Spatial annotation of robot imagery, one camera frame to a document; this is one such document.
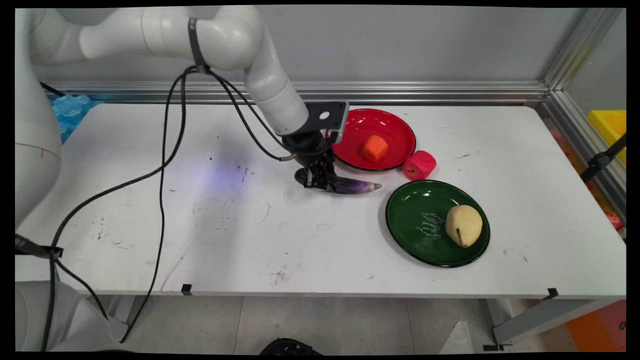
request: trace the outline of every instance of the blue plastic bag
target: blue plastic bag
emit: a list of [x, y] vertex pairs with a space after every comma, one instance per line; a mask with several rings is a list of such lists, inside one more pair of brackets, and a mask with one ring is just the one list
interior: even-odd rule
[[65, 95], [49, 103], [58, 118], [62, 143], [65, 143], [89, 110], [102, 101], [92, 101], [86, 95]]

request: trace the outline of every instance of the tile floor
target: tile floor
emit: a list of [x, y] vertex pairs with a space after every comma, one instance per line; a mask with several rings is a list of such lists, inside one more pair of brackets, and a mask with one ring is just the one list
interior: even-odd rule
[[[516, 314], [533, 304], [512, 302]], [[485, 300], [156, 296], [125, 344], [135, 352], [257, 355], [276, 338], [294, 338], [324, 355], [437, 354], [458, 320], [467, 321], [474, 352], [492, 344]], [[565, 326], [506, 348], [549, 351], [577, 351]]]

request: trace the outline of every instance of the green plate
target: green plate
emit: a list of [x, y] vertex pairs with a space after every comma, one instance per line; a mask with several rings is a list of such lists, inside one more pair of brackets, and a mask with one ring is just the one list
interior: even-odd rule
[[[480, 213], [482, 232], [467, 248], [451, 240], [445, 230], [449, 209], [469, 205]], [[435, 180], [418, 180], [396, 189], [387, 201], [387, 227], [395, 241], [416, 259], [454, 268], [474, 262], [489, 246], [489, 221], [478, 203], [459, 188]]]

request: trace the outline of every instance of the orange cube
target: orange cube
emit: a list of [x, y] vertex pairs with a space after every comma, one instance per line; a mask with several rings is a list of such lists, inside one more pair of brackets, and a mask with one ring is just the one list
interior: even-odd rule
[[378, 161], [389, 151], [385, 139], [378, 135], [371, 135], [362, 148], [362, 155], [369, 161]]

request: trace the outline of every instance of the white table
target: white table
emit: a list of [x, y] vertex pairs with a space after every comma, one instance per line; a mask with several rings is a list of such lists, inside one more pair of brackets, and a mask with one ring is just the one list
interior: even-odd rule
[[[499, 341], [626, 297], [626, 246], [534, 110], [377, 108], [404, 119], [417, 148], [436, 158], [431, 179], [461, 188], [484, 209], [492, 233], [477, 261], [438, 268], [395, 243], [384, 209], [408, 181], [401, 169], [372, 173], [336, 161], [338, 175], [383, 188], [364, 195], [306, 190], [293, 178], [300, 166], [264, 155], [233, 106], [189, 105], [164, 181], [166, 232], [153, 294], [180, 295], [191, 284], [194, 295], [542, 299], [557, 289], [540, 305], [552, 306], [552, 316], [536, 306], [498, 319]], [[243, 110], [267, 149], [284, 155]], [[81, 201], [158, 167], [163, 113], [159, 104], [102, 104], [89, 112], [62, 148], [56, 186], [18, 233], [48, 245]], [[179, 118], [172, 106], [168, 152]], [[95, 201], [64, 230], [62, 262], [98, 294], [148, 290], [160, 233], [158, 186], [155, 176]], [[16, 281], [48, 276], [46, 260], [15, 258]], [[66, 274], [61, 279], [85, 292]]]

